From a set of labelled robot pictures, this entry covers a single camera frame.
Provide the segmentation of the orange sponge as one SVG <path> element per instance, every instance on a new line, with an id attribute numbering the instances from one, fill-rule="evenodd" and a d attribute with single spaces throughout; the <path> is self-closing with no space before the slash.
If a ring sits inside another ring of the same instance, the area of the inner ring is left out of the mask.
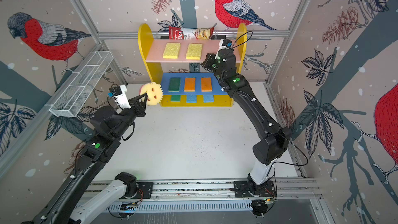
<path id="1" fill-rule="evenodd" d="M 212 82 L 210 77 L 201 78 L 201 91 L 202 92 L 212 92 Z"/>

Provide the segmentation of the light green sponge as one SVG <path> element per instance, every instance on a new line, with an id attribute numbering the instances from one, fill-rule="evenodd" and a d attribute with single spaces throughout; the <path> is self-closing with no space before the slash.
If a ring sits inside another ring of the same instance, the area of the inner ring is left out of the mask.
<path id="1" fill-rule="evenodd" d="M 180 102 L 181 101 L 181 95 L 172 95 L 171 96 L 171 102 Z"/>

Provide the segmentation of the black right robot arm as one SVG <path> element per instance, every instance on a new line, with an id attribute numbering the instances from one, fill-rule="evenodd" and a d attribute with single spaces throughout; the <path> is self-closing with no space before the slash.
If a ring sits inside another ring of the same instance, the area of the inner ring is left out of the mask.
<path id="1" fill-rule="evenodd" d="M 248 174 L 248 191 L 254 197 L 274 196 L 275 192 L 269 190 L 271 168 L 287 151 L 292 133 L 266 111 L 248 80 L 237 72 L 235 60 L 232 48 L 221 49 L 216 54 L 207 54 L 202 67 L 214 74 L 222 91 L 241 107 L 260 139 L 252 148 L 257 160 Z"/>

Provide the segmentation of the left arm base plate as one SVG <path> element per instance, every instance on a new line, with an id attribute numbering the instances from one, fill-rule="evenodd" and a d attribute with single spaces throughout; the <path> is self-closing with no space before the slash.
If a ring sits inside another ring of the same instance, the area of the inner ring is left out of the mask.
<path id="1" fill-rule="evenodd" d="M 133 182 L 126 186 L 123 199 L 150 199 L 153 190 L 153 182 Z"/>

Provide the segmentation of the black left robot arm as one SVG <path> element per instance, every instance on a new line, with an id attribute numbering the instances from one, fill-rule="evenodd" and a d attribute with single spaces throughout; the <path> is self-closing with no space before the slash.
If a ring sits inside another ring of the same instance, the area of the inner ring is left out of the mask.
<path id="1" fill-rule="evenodd" d="M 95 111 L 90 122 L 94 135 L 78 153 L 78 160 L 69 178 L 56 194 L 31 221 L 31 224 L 89 224 L 105 208 L 122 198 L 134 197 L 139 188 L 136 177 L 127 172 L 119 173 L 101 193 L 78 207 L 81 197 L 97 174 L 111 160 L 129 127 L 135 126 L 137 117 L 146 115 L 148 95 L 131 98 L 127 107 L 117 113 L 112 106 Z"/>

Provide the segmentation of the blue sponge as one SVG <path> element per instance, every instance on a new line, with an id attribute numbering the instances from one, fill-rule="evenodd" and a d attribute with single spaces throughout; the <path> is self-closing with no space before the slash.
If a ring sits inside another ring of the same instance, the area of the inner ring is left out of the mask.
<path id="1" fill-rule="evenodd" d="M 214 102 L 214 96 L 213 95 L 204 95 L 203 96 L 203 102 L 204 103 L 213 103 Z"/>
<path id="2" fill-rule="evenodd" d="M 187 104 L 196 104 L 198 101 L 197 95 L 187 95 L 186 97 L 186 103 Z"/>

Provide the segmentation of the dark green sponge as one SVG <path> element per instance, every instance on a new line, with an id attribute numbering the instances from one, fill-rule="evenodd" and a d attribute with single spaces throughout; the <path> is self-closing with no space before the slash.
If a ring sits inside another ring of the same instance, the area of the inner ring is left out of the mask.
<path id="1" fill-rule="evenodd" d="M 179 92 L 181 86 L 181 78 L 180 77 L 172 77 L 170 78 L 168 92 Z"/>

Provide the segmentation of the yellow smiley face sponge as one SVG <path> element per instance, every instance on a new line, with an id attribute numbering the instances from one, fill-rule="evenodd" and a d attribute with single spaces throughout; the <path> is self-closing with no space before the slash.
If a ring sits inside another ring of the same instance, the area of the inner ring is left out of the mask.
<path id="1" fill-rule="evenodd" d="M 147 105 L 154 106 L 161 102 L 163 98 L 163 90 L 160 84 L 155 82 L 144 84 L 140 88 L 140 95 L 147 94 Z"/>

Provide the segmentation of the pale yellow sponge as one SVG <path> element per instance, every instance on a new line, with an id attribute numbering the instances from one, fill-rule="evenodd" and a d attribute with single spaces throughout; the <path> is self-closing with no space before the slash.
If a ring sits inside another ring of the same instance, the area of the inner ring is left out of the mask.
<path id="1" fill-rule="evenodd" d="M 184 80 L 184 92 L 194 92 L 196 85 L 195 77 L 186 77 Z"/>

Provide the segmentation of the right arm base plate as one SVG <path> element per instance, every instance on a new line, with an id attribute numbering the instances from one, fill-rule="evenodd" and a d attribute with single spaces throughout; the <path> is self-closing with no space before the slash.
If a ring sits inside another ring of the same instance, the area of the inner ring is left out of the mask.
<path id="1" fill-rule="evenodd" d="M 275 198 L 277 195 L 274 182 L 268 180 L 261 185 L 251 181 L 235 181 L 230 189 L 236 198 Z"/>

